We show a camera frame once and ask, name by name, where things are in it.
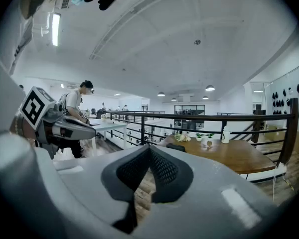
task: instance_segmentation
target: white t-shirt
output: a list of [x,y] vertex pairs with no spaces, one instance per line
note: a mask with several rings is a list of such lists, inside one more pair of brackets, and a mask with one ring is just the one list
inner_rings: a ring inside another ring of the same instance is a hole
[[71,91],[65,100],[65,105],[72,107],[77,110],[78,114],[80,113],[79,105],[81,104],[81,93],[78,89]]

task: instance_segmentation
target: black pants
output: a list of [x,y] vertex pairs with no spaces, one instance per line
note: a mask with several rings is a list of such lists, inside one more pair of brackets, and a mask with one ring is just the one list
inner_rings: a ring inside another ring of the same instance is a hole
[[72,154],[74,155],[74,157],[75,158],[82,157],[80,141],[74,140],[74,141],[71,141],[71,142],[73,142],[71,144],[71,151],[72,151]]
[[81,154],[81,144],[79,140],[65,140],[65,139],[58,139],[58,142],[55,143],[59,146],[59,148],[71,148],[72,154],[75,158],[82,157]]

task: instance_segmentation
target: white table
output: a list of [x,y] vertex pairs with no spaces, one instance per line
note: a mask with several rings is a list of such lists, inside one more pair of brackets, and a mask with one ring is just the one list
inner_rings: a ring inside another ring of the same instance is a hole
[[[107,130],[123,128],[123,149],[126,149],[126,128],[128,126],[127,124],[119,123],[119,122],[115,122],[113,124],[107,124],[106,121],[102,121],[101,119],[91,119],[90,124],[99,124],[99,125],[92,126],[92,128],[94,128],[96,132],[103,131],[104,141],[106,140]],[[96,153],[95,137],[92,139],[92,148],[93,148],[93,152]]]

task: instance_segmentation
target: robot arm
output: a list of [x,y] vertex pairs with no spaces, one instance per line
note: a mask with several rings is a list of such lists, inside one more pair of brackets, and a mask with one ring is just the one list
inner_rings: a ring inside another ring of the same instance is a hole
[[33,87],[22,103],[21,113],[34,129],[40,147],[53,158],[59,148],[70,147],[73,140],[91,139],[91,126],[67,117],[61,104],[43,89]]

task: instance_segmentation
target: potted plant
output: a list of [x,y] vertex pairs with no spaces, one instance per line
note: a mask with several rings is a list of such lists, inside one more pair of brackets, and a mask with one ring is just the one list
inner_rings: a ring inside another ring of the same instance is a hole
[[197,141],[202,141],[202,139],[203,139],[202,136],[204,136],[204,134],[199,134],[199,133],[197,133],[197,134],[196,134],[196,140],[197,140]]
[[[213,137],[213,135],[214,135],[214,133],[206,134],[208,139],[211,139]],[[213,144],[212,141],[210,141],[210,140],[207,141],[207,146],[211,146],[212,144]]]
[[106,114],[101,115],[101,121],[106,121]]

